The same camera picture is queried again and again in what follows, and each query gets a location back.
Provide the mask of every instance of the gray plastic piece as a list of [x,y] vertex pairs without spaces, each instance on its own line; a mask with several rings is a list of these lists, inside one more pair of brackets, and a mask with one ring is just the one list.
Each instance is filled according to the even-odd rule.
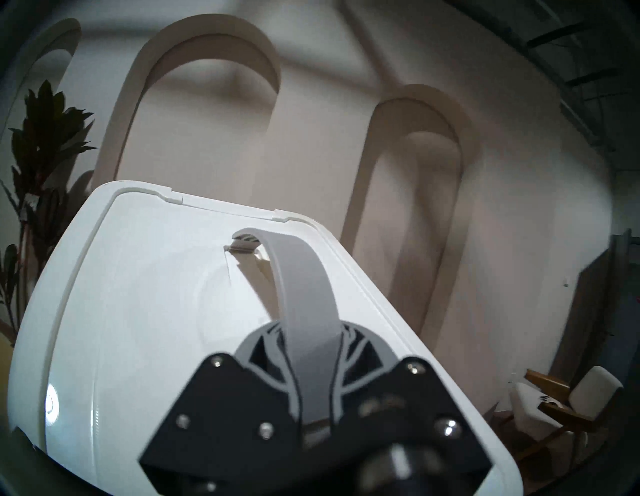
[[342,324],[322,263],[295,236],[247,228],[233,238],[229,250],[253,252],[262,244],[271,259],[286,354],[300,395],[301,423],[329,419]]

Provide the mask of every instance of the white lid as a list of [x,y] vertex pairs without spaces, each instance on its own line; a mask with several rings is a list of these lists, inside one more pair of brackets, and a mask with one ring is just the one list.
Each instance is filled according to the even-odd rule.
[[494,462],[477,494],[522,494],[494,432],[329,231],[290,212],[142,182],[97,188],[47,263],[13,354],[11,428],[108,493],[156,494],[137,459],[194,370],[278,318],[268,264],[224,249],[247,227],[304,240],[341,320],[433,366]]

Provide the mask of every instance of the ceiling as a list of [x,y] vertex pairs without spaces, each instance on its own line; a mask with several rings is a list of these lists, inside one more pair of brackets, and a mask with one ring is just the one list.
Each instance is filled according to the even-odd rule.
[[616,171],[640,170],[640,23],[623,0],[449,0],[529,58]]

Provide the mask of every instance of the white upholstered chair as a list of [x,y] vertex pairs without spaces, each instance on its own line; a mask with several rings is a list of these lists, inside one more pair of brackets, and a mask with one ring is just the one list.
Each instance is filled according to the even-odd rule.
[[610,411],[622,384],[599,365],[592,368],[571,390],[569,384],[551,376],[527,370],[525,379],[540,388],[517,383],[509,392],[513,419],[517,430],[535,441],[533,446],[518,453],[520,461],[548,447],[554,474],[564,474],[584,448],[588,434],[599,430]]

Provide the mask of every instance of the chair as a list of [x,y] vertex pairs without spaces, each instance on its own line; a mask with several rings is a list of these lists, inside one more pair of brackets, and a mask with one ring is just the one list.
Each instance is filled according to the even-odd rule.
[[552,456],[554,474],[572,468],[579,449],[587,444],[587,434],[600,429],[622,384],[611,373],[596,365],[571,390],[569,384],[530,369],[524,377],[540,391],[517,383],[509,391],[517,430],[537,441],[514,458],[520,462],[545,446]]

